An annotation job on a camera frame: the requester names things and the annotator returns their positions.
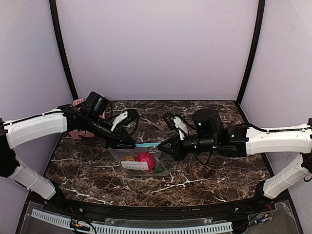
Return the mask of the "red apple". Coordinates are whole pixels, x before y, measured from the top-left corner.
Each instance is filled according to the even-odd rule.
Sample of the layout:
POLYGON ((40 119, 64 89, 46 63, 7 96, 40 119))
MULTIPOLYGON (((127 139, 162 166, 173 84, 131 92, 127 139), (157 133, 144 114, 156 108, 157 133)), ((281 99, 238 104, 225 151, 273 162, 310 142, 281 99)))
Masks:
POLYGON ((155 167, 154 156, 151 153, 148 153, 148 152, 140 153, 136 157, 136 161, 138 161, 138 162, 147 162, 149 170, 153 170, 153 168, 155 167))

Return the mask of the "green cucumber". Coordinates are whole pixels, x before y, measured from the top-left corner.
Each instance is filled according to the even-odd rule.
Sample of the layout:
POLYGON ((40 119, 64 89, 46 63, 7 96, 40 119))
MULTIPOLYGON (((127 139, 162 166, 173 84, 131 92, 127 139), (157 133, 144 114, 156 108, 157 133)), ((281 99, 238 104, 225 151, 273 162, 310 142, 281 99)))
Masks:
POLYGON ((142 170, 125 170, 128 176, 138 176, 138 177, 158 177, 167 175, 167 171, 163 166, 156 166, 152 171, 142 171, 142 170))

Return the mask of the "clear zip top bag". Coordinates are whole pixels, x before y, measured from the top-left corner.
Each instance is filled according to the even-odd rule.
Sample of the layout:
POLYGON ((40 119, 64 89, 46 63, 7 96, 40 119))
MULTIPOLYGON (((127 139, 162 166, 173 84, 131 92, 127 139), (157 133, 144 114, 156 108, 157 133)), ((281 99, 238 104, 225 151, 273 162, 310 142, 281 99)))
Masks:
POLYGON ((163 177, 169 171, 161 161, 157 143, 137 144, 134 149, 108 149, 125 176, 163 177))

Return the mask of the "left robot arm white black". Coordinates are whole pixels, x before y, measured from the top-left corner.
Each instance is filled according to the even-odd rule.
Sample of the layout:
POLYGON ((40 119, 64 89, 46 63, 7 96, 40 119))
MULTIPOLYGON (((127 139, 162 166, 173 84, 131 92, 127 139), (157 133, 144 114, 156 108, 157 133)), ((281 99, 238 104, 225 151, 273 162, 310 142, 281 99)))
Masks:
POLYGON ((0 176, 10 178, 24 188, 40 195, 47 201, 63 199, 61 189, 23 163, 14 151, 29 141, 53 134, 74 130, 92 133, 106 141, 105 148, 133 149, 136 144, 125 127, 139 123, 135 109, 127 109, 119 115, 103 118, 111 102, 96 92, 78 104, 65 104, 49 112, 0 123, 0 176))

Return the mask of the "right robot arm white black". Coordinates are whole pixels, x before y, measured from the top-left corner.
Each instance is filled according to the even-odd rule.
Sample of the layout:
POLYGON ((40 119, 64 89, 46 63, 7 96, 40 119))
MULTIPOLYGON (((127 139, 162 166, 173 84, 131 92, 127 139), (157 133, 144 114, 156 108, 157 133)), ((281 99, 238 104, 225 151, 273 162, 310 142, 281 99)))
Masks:
POLYGON ((274 199, 283 191, 312 174, 312 121, 282 128, 263 129, 251 123, 224 128, 218 111, 200 109, 192 114, 193 126, 180 115, 167 112, 163 119, 177 134, 157 148, 181 161, 188 154, 216 152, 226 157, 274 152, 296 152, 295 159, 273 177, 260 182, 256 196, 274 199), (196 131, 189 134, 188 128, 196 131))

